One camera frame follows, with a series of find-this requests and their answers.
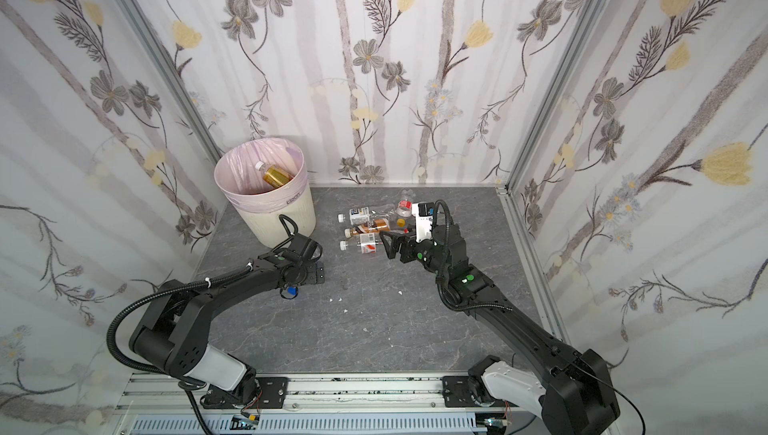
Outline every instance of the gray marble tabletop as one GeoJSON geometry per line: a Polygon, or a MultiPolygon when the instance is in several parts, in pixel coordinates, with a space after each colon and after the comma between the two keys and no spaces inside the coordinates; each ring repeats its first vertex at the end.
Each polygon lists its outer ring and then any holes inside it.
{"type": "MultiPolygon", "coordinates": [[[[448,202],[470,263],[538,321],[495,190],[414,190],[418,200],[448,202]]],[[[398,188],[312,188],[317,217],[312,237],[324,249],[326,283],[301,287],[294,300],[277,291],[251,297],[214,320],[210,343],[269,373],[463,371],[488,354],[509,360],[512,349],[488,327],[440,303],[434,275],[417,263],[340,251],[348,225],[340,224],[337,214],[394,202],[398,193],[398,188]]],[[[221,275],[267,250],[230,206],[196,277],[221,275]]]]}

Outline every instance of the plastic bottle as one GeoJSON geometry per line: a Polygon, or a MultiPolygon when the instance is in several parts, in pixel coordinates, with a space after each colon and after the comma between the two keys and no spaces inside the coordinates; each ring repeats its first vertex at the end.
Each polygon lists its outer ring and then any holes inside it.
{"type": "Polygon", "coordinates": [[[344,235],[347,238],[351,238],[355,235],[361,235],[363,233],[379,233],[381,230],[389,230],[389,220],[370,220],[351,229],[344,229],[344,235]]]}
{"type": "Polygon", "coordinates": [[[370,220],[390,219],[395,214],[395,205],[390,203],[380,207],[353,208],[349,214],[339,213],[339,223],[349,221],[351,226],[362,225],[370,220]]]}
{"type": "Polygon", "coordinates": [[[402,190],[400,192],[400,201],[397,205],[397,215],[401,219],[407,219],[411,216],[412,202],[416,199],[416,193],[413,190],[402,190]]]}
{"type": "Polygon", "coordinates": [[[274,188],[280,188],[293,179],[293,176],[282,168],[276,165],[267,167],[261,160],[257,161],[254,167],[262,173],[261,178],[274,188]]]}
{"type": "Polygon", "coordinates": [[[376,248],[382,245],[382,241],[376,238],[375,233],[363,233],[339,242],[341,251],[359,251],[360,253],[376,253],[376,248]]]}

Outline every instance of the white bottle label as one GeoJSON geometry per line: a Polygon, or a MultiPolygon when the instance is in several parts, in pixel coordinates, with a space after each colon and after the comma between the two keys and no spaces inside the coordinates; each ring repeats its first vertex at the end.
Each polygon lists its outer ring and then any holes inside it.
{"type": "Polygon", "coordinates": [[[362,225],[366,223],[370,219],[369,213],[368,207],[353,208],[350,210],[350,224],[362,225]]]}
{"type": "Polygon", "coordinates": [[[360,235],[360,252],[374,253],[376,251],[376,234],[364,233],[360,235]]]}

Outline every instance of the wall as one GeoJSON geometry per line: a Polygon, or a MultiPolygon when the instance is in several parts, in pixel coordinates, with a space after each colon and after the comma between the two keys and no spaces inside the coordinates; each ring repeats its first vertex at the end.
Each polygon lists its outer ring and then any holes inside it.
{"type": "Polygon", "coordinates": [[[112,0],[0,12],[0,431],[100,433],[107,326],[191,277],[225,199],[112,0]]]}
{"type": "Polygon", "coordinates": [[[584,0],[138,0],[216,143],[321,184],[506,181],[584,0]]]}
{"type": "Polygon", "coordinates": [[[514,187],[572,341],[648,433],[768,429],[764,1],[610,0],[514,187]]]}

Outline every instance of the trash can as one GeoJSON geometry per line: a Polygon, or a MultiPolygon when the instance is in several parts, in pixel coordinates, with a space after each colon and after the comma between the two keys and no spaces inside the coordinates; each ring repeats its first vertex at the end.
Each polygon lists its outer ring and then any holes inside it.
{"type": "Polygon", "coordinates": [[[315,229],[315,207],[304,154],[289,140],[262,138],[231,149],[216,164],[214,180],[256,238],[267,247],[286,238],[280,214],[291,217],[302,235],[309,236],[315,229]],[[257,161],[275,164],[293,175],[293,179],[274,188],[254,167],[257,161]]]}

